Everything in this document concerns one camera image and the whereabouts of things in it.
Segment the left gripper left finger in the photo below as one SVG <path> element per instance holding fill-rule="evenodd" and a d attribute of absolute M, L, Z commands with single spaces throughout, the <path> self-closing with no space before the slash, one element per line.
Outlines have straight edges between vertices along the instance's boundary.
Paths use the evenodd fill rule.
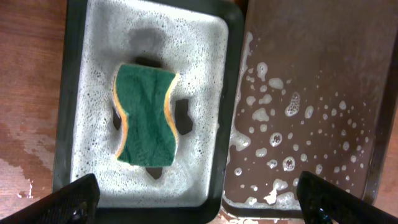
<path fill-rule="evenodd" d="M 99 199 L 95 175 L 86 174 L 1 223 L 93 223 Z"/>

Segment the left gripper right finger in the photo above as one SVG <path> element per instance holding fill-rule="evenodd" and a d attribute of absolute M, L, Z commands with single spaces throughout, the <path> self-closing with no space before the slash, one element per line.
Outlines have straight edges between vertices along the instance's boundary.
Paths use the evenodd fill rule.
<path fill-rule="evenodd" d="M 397 224 L 397 217 L 360 200 L 309 171 L 303 171 L 300 175 L 297 198 L 305 223 Z"/>

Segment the green yellow sponge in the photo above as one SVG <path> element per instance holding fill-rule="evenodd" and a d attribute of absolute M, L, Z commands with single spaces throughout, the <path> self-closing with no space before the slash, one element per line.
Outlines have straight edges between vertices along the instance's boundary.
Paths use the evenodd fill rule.
<path fill-rule="evenodd" d="M 116 159 L 132 166 L 171 166 L 178 134 L 170 95 L 179 74 L 143 65 L 120 65 L 113 100 L 121 118 L 121 143 Z"/>

